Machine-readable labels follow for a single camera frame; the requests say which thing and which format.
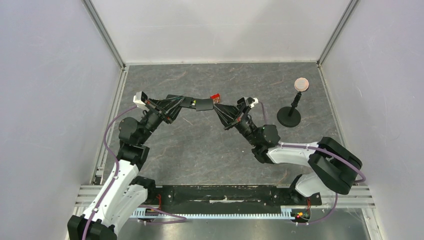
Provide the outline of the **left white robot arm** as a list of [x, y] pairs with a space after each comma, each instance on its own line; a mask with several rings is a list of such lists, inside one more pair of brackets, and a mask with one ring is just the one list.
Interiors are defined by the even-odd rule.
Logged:
[[72, 215], [67, 223], [71, 240], [116, 240], [130, 216], [142, 204], [157, 198], [155, 181], [139, 175], [147, 160], [145, 142], [158, 126], [171, 124], [179, 114], [184, 96], [152, 99], [140, 91], [133, 97], [134, 108], [143, 111], [141, 120], [126, 117], [119, 123], [119, 150], [113, 153], [114, 167], [100, 192], [80, 215]]

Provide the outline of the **black remote battery cover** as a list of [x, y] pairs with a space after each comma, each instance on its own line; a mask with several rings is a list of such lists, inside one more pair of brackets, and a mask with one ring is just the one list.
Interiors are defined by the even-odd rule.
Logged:
[[214, 109], [214, 100], [211, 98], [205, 99], [196, 99], [195, 100], [195, 110], [200, 111], [210, 111]]

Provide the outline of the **black remote control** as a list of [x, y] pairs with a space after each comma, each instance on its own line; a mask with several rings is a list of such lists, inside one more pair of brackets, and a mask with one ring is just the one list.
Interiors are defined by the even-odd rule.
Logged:
[[193, 97], [168, 94], [166, 98], [176, 100], [178, 103], [178, 106], [181, 108], [195, 109], [195, 105], [192, 105], [192, 103], [196, 99], [194, 99]]

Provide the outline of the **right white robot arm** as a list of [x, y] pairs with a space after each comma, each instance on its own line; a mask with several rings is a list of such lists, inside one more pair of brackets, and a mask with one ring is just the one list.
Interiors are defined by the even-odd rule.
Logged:
[[292, 164], [311, 168], [292, 182], [289, 199], [302, 204], [319, 192], [332, 191], [347, 195], [354, 184], [366, 181], [362, 162], [330, 137], [318, 142], [282, 142], [273, 124], [256, 126], [249, 112], [260, 101], [243, 97], [235, 105], [216, 103], [213, 106], [225, 130], [235, 128], [252, 146], [254, 157], [263, 164]]

